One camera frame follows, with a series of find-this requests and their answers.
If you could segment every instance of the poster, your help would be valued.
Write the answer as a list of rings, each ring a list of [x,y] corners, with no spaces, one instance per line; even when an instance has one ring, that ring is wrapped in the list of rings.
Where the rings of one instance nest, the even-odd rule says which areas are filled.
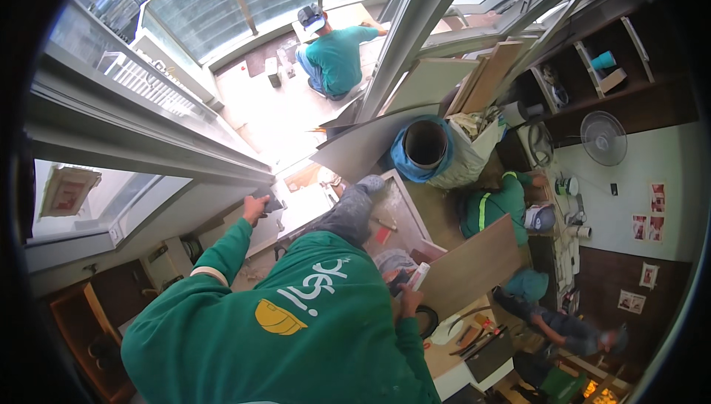
[[[646,299],[647,297],[642,296],[641,294],[620,290],[620,298],[617,301],[617,308],[621,308],[622,310],[627,310],[635,314],[642,314],[642,310],[644,309],[644,301]]]
[[[642,263],[642,274],[639,277],[640,287],[647,287],[650,290],[654,290],[654,286],[657,283],[657,272],[659,271],[659,266],[651,266],[646,262]]]
[[[652,213],[665,213],[666,193],[664,192],[664,184],[649,184],[649,198]]]
[[[652,216],[649,218],[649,234],[647,236],[650,242],[662,243],[664,240],[664,217]]]
[[[632,238],[645,240],[647,233],[647,216],[644,214],[632,215]]]

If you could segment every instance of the blue jeans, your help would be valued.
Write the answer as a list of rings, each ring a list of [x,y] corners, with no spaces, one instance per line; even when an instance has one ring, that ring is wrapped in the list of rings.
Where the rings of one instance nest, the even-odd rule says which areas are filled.
[[[320,219],[307,226],[302,236],[314,231],[330,231],[352,246],[362,249],[370,237],[368,221],[373,201],[363,185],[351,185],[343,191],[338,203]]]
[[[324,94],[330,100],[338,101],[345,98],[348,93],[334,96],[326,92],[326,90],[324,89],[324,74],[321,71],[320,66],[314,66],[311,64],[310,61],[308,61],[307,47],[308,44],[302,43],[298,46],[297,51],[294,53],[294,55],[297,58],[297,62],[301,64],[301,67],[304,69],[304,71],[306,71],[308,76],[311,77],[311,85],[314,87],[315,90],[319,91],[321,94]]]

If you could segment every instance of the wall outlet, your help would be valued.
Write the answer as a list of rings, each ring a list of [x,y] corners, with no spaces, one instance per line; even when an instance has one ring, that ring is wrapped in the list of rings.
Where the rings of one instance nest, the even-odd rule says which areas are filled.
[[[113,242],[114,246],[119,245],[119,242],[123,240],[124,234],[121,231],[121,227],[119,227],[118,223],[115,223],[114,226],[109,229],[109,237],[111,237],[111,241]]]

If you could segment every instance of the baseball cap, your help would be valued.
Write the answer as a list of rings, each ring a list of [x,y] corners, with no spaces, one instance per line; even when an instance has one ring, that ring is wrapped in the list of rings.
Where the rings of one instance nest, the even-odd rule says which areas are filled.
[[[526,210],[524,226],[538,233],[545,233],[555,225],[552,205],[534,205]]]
[[[317,4],[304,6],[298,11],[298,22],[307,34],[311,35],[326,25],[324,10]]]

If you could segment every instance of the teal shirt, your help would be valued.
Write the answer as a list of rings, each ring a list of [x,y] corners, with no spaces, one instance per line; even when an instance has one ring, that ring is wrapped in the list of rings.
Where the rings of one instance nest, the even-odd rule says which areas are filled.
[[[517,244],[521,246],[527,243],[528,231],[523,226],[526,204],[523,201],[523,186],[521,184],[530,185],[532,182],[533,179],[527,174],[517,171],[504,173],[501,180],[501,191],[489,195],[484,201],[484,227],[496,222],[506,213],[510,213]],[[484,195],[484,191],[477,191],[466,200],[467,217],[460,221],[459,225],[461,232],[467,239],[482,230],[480,228],[480,207]]]
[[[252,227],[241,218],[196,267],[231,284]],[[148,403],[439,403],[417,320],[393,325],[367,253],[317,231],[253,290],[195,274],[127,329],[121,358]]]
[[[324,76],[324,89],[332,96],[347,93],[360,83],[360,47],[364,41],[378,36],[378,29],[351,26],[336,29],[318,37],[307,47],[307,59],[320,66]]]

